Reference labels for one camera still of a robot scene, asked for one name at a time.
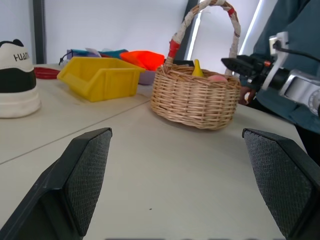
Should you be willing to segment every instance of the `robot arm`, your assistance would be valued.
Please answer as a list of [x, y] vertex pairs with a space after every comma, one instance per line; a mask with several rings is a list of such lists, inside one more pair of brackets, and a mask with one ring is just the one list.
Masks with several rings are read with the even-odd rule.
[[277, 56], [274, 63], [245, 55], [223, 58], [222, 62], [231, 71], [247, 77], [249, 83], [262, 86], [264, 90], [276, 89], [280, 96], [307, 106], [320, 117], [320, 78], [281, 68], [290, 52], [287, 32], [278, 33], [269, 41], [271, 55]]

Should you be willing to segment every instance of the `plastic bin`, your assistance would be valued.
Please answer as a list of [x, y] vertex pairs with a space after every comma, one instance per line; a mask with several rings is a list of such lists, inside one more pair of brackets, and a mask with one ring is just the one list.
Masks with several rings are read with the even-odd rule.
[[98, 102], [136, 95], [144, 72], [116, 58], [73, 57], [57, 78], [83, 98]]

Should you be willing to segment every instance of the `basket handle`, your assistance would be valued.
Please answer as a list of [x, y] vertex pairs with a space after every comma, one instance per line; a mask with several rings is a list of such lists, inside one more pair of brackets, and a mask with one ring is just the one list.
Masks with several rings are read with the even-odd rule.
[[[185, 16], [184, 21], [180, 27], [180, 30], [176, 34], [174, 34], [174, 36], [172, 37], [172, 40], [170, 41], [170, 52], [164, 63], [165, 72], [167, 72], [173, 65], [174, 58], [176, 57], [180, 44], [185, 37], [186, 30], [190, 26], [192, 20], [200, 11], [202, 11], [208, 6], [221, 6], [223, 10], [228, 12], [234, 28], [234, 34], [233, 34], [232, 45], [230, 48], [229, 58], [237, 57], [239, 37], [241, 34], [241, 27], [238, 20], [237, 12], [235, 11], [234, 7], [231, 4], [226, 2], [226, 0], [204, 0], [203, 2], [199, 3], [197, 6], [191, 9], [191, 11]], [[232, 71], [227, 69], [225, 74], [231, 76]]]

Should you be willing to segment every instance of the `white wall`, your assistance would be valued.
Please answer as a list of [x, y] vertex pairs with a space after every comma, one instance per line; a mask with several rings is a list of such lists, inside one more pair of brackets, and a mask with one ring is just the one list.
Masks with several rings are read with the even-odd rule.
[[[228, 2], [237, 11], [241, 25], [240, 51], [259, 0], [228, 0]], [[229, 56], [233, 34], [234, 28], [226, 11], [218, 6], [206, 8], [201, 15], [191, 59], [199, 59], [203, 69], [223, 74], [226, 67], [222, 64], [221, 58]]]
[[254, 51], [254, 46], [256, 45], [258, 38], [260, 37], [264, 27], [275, 8], [278, 0], [263, 0], [261, 4], [260, 11], [254, 22], [253, 28], [250, 35], [247, 38], [245, 46], [243, 48], [244, 55], [251, 55]]
[[47, 62], [71, 48], [167, 55], [186, 6], [187, 0], [46, 0]]
[[19, 39], [36, 62], [32, 0], [0, 0], [0, 42]]

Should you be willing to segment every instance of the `white sneaker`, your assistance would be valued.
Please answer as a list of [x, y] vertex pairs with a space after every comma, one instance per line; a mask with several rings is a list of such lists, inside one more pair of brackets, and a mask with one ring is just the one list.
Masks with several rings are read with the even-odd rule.
[[34, 66], [21, 41], [0, 42], [0, 118], [20, 118], [41, 107]]

